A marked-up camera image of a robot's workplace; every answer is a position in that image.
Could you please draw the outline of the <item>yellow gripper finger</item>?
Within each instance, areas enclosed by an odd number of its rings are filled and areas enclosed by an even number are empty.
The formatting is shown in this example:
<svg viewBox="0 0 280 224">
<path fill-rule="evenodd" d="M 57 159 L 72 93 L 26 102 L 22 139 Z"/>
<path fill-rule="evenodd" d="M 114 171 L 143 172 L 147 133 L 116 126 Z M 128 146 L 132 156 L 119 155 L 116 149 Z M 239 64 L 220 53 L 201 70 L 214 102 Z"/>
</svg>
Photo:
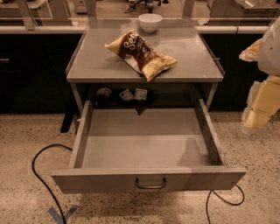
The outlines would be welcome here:
<svg viewBox="0 0 280 224">
<path fill-rule="evenodd" d="M 239 55 L 239 59 L 247 62 L 258 61 L 261 42 L 262 40 L 259 38 L 252 45 L 243 50 Z"/>
<path fill-rule="evenodd" d="M 279 109 L 280 77 L 270 75 L 263 82 L 255 81 L 241 117 L 241 131 L 248 135 L 256 133 Z"/>
</svg>

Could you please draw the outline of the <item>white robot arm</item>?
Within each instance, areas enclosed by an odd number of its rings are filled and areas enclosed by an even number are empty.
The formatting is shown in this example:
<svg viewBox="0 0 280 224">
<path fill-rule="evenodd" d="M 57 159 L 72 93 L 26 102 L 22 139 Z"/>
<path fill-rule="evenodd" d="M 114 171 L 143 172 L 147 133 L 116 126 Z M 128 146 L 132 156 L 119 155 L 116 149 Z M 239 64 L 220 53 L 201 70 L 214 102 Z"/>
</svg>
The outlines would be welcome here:
<svg viewBox="0 0 280 224">
<path fill-rule="evenodd" d="M 265 81 L 253 83 L 241 117 L 241 131 L 253 134 L 280 109 L 280 17 L 262 38 L 241 52 L 239 59 L 256 61 L 258 69 L 268 75 Z"/>
</svg>

